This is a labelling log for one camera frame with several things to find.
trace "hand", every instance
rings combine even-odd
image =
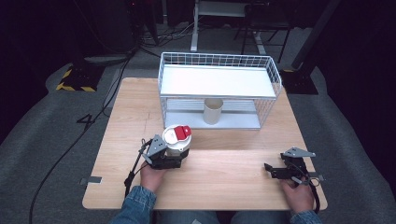
[[[146,162],[143,162],[141,167],[140,186],[155,193],[163,182],[166,170],[153,170]]]
[[[286,194],[286,201],[295,213],[312,210],[314,207],[314,194],[311,187],[299,185],[297,188],[289,180],[280,180],[280,185]]]

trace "wire mesh basket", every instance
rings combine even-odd
[[[164,52],[158,88],[164,128],[260,129],[282,82],[269,56]],[[215,124],[203,119],[208,98],[223,101]]]

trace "chair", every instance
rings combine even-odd
[[[274,32],[267,42],[270,42],[278,31],[287,31],[283,44],[269,44],[267,46],[282,46],[277,60],[280,63],[291,30],[291,17],[285,13],[281,0],[253,0],[245,6],[245,18],[242,26],[245,29],[241,54],[244,54],[248,32],[259,35],[260,32]],[[242,27],[239,27],[234,39],[237,38]]]

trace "person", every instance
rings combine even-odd
[[[156,202],[155,192],[161,186],[166,170],[153,170],[145,162],[140,170],[140,186],[134,186],[125,198],[120,212],[110,224],[151,223],[151,214]],[[288,180],[279,180],[293,216],[291,224],[320,224],[312,210],[314,196],[309,186],[295,188]],[[157,223],[167,224],[219,224],[215,211],[163,211],[158,213]],[[231,223],[285,223],[285,212],[246,211],[237,212]]]

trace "wooden tabletop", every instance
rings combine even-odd
[[[90,209],[121,208],[123,181],[134,166],[141,139],[163,132],[156,78],[125,78],[107,124],[83,205]],[[281,92],[260,130],[192,130],[189,156],[169,170],[157,192],[155,209],[288,210],[277,179],[263,169],[285,167],[279,153],[306,149],[285,92]],[[304,158],[307,170],[312,161]],[[137,175],[133,185],[140,183]],[[321,209],[327,201],[318,187]]]

